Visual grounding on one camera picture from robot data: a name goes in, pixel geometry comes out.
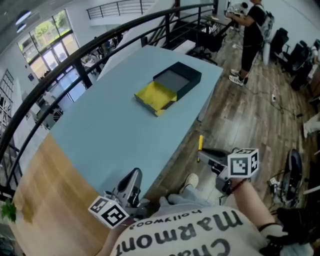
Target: yellow object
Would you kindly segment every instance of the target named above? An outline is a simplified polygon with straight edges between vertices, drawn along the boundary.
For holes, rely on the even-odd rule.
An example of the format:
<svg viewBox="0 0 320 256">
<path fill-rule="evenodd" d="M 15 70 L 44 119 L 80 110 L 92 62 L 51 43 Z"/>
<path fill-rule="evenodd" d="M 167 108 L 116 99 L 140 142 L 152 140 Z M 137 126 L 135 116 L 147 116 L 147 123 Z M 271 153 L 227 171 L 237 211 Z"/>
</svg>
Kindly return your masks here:
<svg viewBox="0 0 320 256">
<path fill-rule="evenodd" d="M 200 137 L 199 137 L 199 147 L 198 147 L 198 150 L 202 150 L 203 143 L 204 143 L 204 136 L 203 136 L 203 135 L 200 135 Z"/>
<path fill-rule="evenodd" d="M 149 83 L 135 96 L 151 107 L 156 116 L 162 115 L 169 106 L 177 101 L 177 94 L 157 81 Z"/>
</svg>

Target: ceiling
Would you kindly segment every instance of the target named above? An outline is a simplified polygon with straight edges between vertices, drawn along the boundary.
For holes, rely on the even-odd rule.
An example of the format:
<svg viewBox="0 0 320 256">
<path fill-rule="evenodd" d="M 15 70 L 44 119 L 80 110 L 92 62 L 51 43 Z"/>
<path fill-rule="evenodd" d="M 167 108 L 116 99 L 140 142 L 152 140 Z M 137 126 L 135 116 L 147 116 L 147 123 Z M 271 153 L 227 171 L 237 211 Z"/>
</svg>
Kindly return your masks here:
<svg viewBox="0 0 320 256">
<path fill-rule="evenodd" d="M 25 21 L 27 27 L 37 21 L 46 19 L 51 11 L 71 2 L 72 0 L 0 0 L 0 54 L 19 35 L 16 20 L 21 11 L 32 11 Z"/>
</svg>

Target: shoe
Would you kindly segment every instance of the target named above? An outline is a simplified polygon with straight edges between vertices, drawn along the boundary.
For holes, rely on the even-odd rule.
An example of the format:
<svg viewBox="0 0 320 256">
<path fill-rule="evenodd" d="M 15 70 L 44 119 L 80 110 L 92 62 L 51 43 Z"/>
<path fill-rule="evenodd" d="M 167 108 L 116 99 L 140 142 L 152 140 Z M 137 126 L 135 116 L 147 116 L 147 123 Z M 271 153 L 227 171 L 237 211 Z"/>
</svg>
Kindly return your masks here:
<svg viewBox="0 0 320 256">
<path fill-rule="evenodd" d="M 230 74 L 235 76 L 235 77 L 239 76 L 239 73 L 240 73 L 240 71 L 238 71 L 238 70 L 235 70 L 235 69 L 231 69 L 230 70 Z"/>
<path fill-rule="evenodd" d="M 306 124 L 303 123 L 303 137 L 306 139 L 308 138 L 308 131 L 306 129 Z"/>
<path fill-rule="evenodd" d="M 244 80 L 240 81 L 239 76 L 229 75 L 229 80 L 239 86 L 244 86 Z"/>
<path fill-rule="evenodd" d="M 186 177 L 183 188 L 180 189 L 179 194 L 182 194 L 186 186 L 191 185 L 193 188 L 196 188 L 199 183 L 199 177 L 195 173 L 191 173 Z"/>
</svg>

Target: window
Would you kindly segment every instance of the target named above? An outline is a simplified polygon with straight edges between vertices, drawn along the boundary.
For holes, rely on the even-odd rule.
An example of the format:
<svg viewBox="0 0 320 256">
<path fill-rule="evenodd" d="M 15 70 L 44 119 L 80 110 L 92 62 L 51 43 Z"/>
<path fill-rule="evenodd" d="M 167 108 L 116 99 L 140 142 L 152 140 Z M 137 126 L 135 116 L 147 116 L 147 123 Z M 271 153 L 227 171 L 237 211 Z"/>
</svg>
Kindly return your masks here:
<svg viewBox="0 0 320 256">
<path fill-rule="evenodd" d="M 18 46 L 27 62 L 31 61 L 38 54 L 29 34 L 18 43 Z"/>
<path fill-rule="evenodd" d="M 60 37 L 53 18 L 42 22 L 30 34 L 40 52 Z"/>
<path fill-rule="evenodd" d="M 44 76 L 44 74 L 48 71 L 48 68 L 41 57 L 38 57 L 31 65 L 31 69 L 35 73 L 38 78 Z"/>
<path fill-rule="evenodd" d="M 64 43 L 64 46 L 69 55 L 73 54 L 76 50 L 79 49 L 75 36 L 73 34 L 67 35 L 64 39 L 62 39 L 62 42 Z"/>
<path fill-rule="evenodd" d="M 58 14 L 53 16 L 56 27 L 58 28 L 60 36 L 70 31 L 70 24 L 67 18 L 66 11 L 60 11 Z"/>
</svg>

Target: hand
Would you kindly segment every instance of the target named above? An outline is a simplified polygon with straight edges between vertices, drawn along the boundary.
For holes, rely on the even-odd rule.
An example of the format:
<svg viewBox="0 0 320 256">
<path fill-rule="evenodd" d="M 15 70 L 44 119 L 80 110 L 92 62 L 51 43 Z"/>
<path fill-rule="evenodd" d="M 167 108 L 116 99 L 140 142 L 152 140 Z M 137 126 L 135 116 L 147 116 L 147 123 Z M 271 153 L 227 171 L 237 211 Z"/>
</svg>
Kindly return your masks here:
<svg viewBox="0 0 320 256">
<path fill-rule="evenodd" d="M 227 18 L 233 18 L 234 17 L 234 14 L 232 13 L 232 12 L 227 12 L 226 14 L 225 14 L 225 16 L 227 17 Z"/>
</svg>

